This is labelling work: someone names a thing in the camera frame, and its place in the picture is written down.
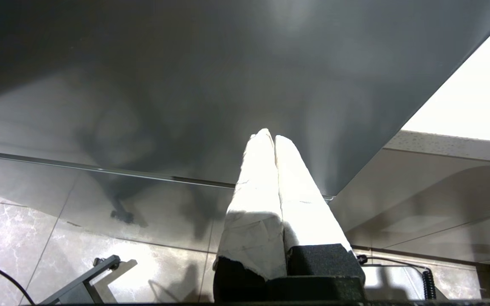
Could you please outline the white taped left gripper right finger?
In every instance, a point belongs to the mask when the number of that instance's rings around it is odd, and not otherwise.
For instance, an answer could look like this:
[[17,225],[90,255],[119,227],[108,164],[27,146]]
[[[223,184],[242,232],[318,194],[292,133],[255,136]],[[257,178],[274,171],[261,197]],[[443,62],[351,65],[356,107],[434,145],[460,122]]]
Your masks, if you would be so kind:
[[325,202],[294,143],[275,139],[287,272],[291,276],[365,281],[342,227]]

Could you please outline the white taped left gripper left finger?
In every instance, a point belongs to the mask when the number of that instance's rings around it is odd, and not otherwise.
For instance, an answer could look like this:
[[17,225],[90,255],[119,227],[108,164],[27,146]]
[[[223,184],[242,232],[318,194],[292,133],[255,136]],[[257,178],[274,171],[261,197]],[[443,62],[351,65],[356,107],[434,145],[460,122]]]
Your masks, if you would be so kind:
[[288,275],[274,141],[252,134],[224,219],[214,262],[215,302],[263,301],[268,283]]

